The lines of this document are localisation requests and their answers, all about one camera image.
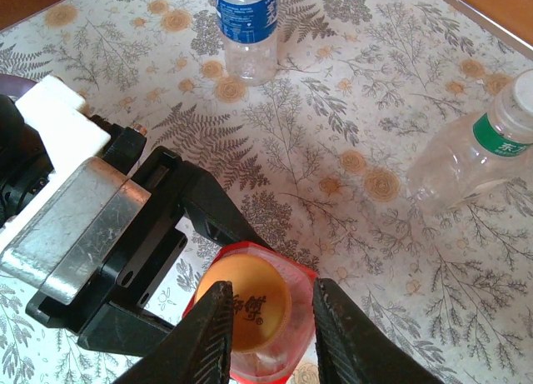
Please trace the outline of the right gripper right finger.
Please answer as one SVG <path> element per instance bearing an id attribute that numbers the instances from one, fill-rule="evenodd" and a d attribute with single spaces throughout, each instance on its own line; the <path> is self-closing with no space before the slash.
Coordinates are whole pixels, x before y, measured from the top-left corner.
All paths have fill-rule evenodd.
<path id="1" fill-rule="evenodd" d="M 313 284 L 320 384 L 444 384 L 403 352 L 330 278 Z"/>

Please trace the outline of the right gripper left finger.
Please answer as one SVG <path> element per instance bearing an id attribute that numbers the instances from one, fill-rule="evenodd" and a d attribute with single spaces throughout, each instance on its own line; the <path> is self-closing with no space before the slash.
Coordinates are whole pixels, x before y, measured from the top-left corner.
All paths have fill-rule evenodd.
<path id="1" fill-rule="evenodd" d="M 113 384 L 229 384 L 232 330 L 232 285 L 215 282 L 162 343 Z"/>

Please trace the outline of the red label drink bottle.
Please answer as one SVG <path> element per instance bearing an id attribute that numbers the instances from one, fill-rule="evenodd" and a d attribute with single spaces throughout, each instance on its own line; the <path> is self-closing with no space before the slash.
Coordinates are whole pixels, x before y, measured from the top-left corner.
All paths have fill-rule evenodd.
<path id="1" fill-rule="evenodd" d="M 253 242 L 239 242 L 222 248 L 211 266 L 223 257 L 241 253 L 262 257 L 278 270 L 289 287 L 291 314 L 285 328 L 266 347 L 254 352 L 232 350 L 230 376 L 238 384 L 286 384 L 315 333 L 312 293 L 317 274 Z M 197 303 L 195 294 L 188 310 Z"/>

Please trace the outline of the orange bottle cap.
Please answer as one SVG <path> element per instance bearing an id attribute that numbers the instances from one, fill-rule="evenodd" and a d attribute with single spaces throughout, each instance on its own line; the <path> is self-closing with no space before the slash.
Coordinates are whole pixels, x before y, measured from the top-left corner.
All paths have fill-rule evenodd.
<path id="1" fill-rule="evenodd" d="M 273 342 L 291 314 L 289 287 L 278 270 L 251 254 L 223 257 L 204 274 L 195 300 L 218 281 L 232 284 L 232 350 L 254 352 Z"/>

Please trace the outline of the blue label water bottle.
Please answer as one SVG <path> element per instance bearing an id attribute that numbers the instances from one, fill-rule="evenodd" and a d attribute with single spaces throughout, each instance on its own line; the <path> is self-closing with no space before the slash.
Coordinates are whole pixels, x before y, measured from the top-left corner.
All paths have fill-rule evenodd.
<path id="1" fill-rule="evenodd" d="M 277 66 L 278 0 L 214 0 L 226 68 L 249 86 L 272 80 Z"/>

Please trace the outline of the green label clear bottle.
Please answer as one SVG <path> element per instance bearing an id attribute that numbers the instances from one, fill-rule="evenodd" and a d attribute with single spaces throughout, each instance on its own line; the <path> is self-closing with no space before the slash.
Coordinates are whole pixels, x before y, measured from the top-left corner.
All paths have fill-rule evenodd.
<path id="1" fill-rule="evenodd" d="M 444 126 L 408 169 L 406 183 L 425 214 L 444 212 L 515 177 L 533 148 L 533 114 L 507 85 L 483 111 Z"/>

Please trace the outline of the plain white bottle cap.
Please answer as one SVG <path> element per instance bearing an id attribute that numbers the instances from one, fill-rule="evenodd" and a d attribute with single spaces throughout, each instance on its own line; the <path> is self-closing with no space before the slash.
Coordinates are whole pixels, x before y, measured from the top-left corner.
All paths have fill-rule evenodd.
<path id="1" fill-rule="evenodd" d="M 521 73 L 514 80 L 511 92 L 520 109 L 533 114 L 533 69 Z"/>

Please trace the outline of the aluminium table edge strip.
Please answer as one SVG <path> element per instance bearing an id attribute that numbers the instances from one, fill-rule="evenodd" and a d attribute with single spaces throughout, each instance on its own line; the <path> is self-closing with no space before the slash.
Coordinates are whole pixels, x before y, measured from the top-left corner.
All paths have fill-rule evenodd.
<path id="1" fill-rule="evenodd" d="M 443 0 L 533 61 L 533 0 Z"/>

